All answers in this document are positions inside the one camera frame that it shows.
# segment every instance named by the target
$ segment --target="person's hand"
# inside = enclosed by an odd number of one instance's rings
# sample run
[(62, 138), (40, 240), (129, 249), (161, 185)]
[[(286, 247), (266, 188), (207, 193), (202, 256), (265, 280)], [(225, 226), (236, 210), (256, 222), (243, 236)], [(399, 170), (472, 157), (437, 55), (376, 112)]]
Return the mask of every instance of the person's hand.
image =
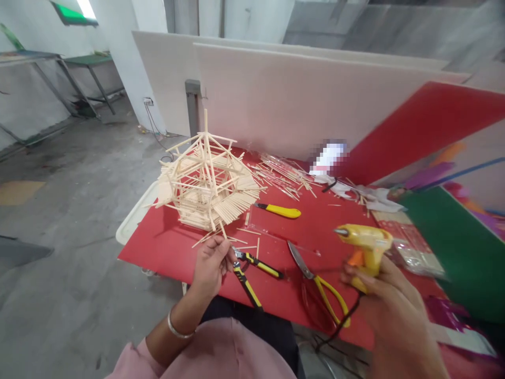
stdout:
[(414, 355), (422, 353), (421, 346), (433, 347), (421, 295), (393, 262), (384, 256), (375, 278), (345, 264), (342, 281), (350, 283), (354, 276), (361, 279), (368, 291), (361, 298), (358, 312), (373, 329), (376, 344)]
[(195, 273), (191, 288), (209, 300), (217, 295), (221, 288), (223, 276), (233, 271), (233, 262), (237, 261), (229, 240), (222, 236), (209, 238), (198, 249)]

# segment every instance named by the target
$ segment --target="glue gun nozzle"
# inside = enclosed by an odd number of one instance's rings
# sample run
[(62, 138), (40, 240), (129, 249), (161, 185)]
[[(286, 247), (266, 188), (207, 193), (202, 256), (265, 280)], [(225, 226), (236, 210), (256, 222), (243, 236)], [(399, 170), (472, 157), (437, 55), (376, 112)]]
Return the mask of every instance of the glue gun nozzle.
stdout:
[(347, 237), (349, 232), (347, 229), (335, 229), (335, 233), (340, 234), (341, 236)]

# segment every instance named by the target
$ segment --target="orange trigger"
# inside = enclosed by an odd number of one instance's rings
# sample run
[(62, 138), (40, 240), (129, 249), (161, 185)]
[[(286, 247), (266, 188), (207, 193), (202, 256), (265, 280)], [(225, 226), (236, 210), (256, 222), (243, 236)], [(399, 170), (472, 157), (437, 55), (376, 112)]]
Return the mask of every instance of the orange trigger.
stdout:
[(365, 258), (363, 256), (363, 251), (356, 250), (352, 257), (347, 261), (351, 266), (362, 267), (365, 265)]

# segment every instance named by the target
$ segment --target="blue stick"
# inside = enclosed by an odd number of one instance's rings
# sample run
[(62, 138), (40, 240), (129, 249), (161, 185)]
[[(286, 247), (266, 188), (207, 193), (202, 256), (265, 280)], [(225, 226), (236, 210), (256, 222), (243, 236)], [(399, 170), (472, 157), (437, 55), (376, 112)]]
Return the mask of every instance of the blue stick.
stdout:
[(476, 171), (478, 169), (481, 169), (481, 168), (484, 168), (484, 167), (487, 167), (487, 166), (492, 166), (493, 164), (497, 164), (497, 163), (500, 163), (500, 162), (503, 162), (505, 161), (505, 157), (501, 157), (501, 158), (496, 158), (496, 159), (493, 159), (492, 161), (488, 161), (488, 162), (484, 162), (484, 163), (481, 163), (480, 165), (477, 165), (477, 166), (473, 166), (473, 167), (469, 167), (467, 169), (464, 169), (464, 170), (461, 170), (460, 172), (456, 172), (454, 174), (451, 174), (451, 175), (448, 175), (446, 177), (443, 177), (442, 179), (438, 179), (437, 181), (433, 182), (433, 183), (430, 183), (430, 184), (427, 184), (425, 185), (424, 187), (420, 187), (419, 189), (417, 189), (417, 191), (425, 191), (425, 190), (428, 190), (432, 187), (436, 187), (444, 182), (447, 182), (449, 180), (452, 180), (454, 178), (457, 178), (459, 176), (463, 176), (463, 175), (466, 175), (472, 171)]

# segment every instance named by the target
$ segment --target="pliers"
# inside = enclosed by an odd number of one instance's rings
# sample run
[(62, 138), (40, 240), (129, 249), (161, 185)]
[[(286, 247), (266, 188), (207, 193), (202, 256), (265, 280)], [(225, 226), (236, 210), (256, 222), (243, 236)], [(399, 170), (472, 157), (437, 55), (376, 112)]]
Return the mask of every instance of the pliers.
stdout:
[[(284, 274), (280, 271), (277, 271), (276, 269), (272, 268), (271, 266), (267, 265), (266, 263), (260, 261), (258, 258), (250, 255), (249, 253), (241, 252), (239, 249), (235, 248), (233, 246), (233, 250), (235, 252), (235, 256), (243, 262), (247, 262), (252, 264), (253, 266), (256, 266), (257, 268), (265, 271), (267, 274), (270, 274), (271, 276), (277, 278), (277, 279), (282, 279), (284, 278)], [(242, 271), (242, 268), (240, 268), (240, 263), (235, 262), (233, 264), (233, 272), (237, 276), (237, 278), (240, 280), (240, 283), (244, 290), (246, 291), (247, 296), (251, 300), (251, 303), (253, 304), (254, 308), (263, 312), (263, 306), (261, 305), (261, 302), (259, 301), (258, 297), (254, 293), (254, 290), (252, 289), (251, 285), (249, 284), (246, 275), (244, 274), (244, 271)]]

